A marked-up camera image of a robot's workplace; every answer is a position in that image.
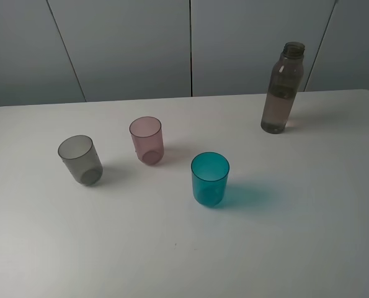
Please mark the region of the translucent grey plastic cup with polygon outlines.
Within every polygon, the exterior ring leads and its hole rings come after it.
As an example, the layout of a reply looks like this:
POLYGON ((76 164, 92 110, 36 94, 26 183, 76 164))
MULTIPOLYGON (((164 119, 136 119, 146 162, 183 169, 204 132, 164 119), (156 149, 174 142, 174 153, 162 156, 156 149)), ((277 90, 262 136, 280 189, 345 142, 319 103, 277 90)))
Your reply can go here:
POLYGON ((58 155, 79 184, 91 186, 102 177, 102 163, 87 135, 67 138, 59 145, 58 155))

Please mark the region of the translucent smoky water bottle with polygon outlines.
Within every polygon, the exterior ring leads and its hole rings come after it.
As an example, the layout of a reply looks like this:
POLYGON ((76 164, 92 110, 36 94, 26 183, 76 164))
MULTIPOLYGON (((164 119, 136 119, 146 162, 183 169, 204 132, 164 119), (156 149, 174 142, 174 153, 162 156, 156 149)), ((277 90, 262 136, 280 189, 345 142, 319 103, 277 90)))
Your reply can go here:
POLYGON ((285 130, 293 103, 303 79, 305 45, 288 42, 273 66, 260 126, 271 134, 285 130))

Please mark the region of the translucent pink plastic cup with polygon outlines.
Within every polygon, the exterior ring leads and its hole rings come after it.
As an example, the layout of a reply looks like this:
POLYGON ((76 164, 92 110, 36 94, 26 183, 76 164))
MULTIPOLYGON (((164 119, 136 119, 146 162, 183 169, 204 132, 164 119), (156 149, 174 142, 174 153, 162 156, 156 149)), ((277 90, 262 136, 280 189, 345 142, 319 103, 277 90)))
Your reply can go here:
POLYGON ((162 124, 159 119, 144 116, 129 126, 130 135, 138 159, 146 165, 155 165, 164 156, 162 124))

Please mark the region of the translucent teal plastic cup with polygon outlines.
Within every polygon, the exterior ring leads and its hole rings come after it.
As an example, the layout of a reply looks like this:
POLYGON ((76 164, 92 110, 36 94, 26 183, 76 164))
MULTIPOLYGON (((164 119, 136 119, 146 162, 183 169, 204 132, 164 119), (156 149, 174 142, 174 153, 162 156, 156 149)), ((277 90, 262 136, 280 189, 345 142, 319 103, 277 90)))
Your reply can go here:
POLYGON ((216 152, 198 154, 191 162, 192 191, 201 205, 214 207, 224 198, 230 165, 216 152))

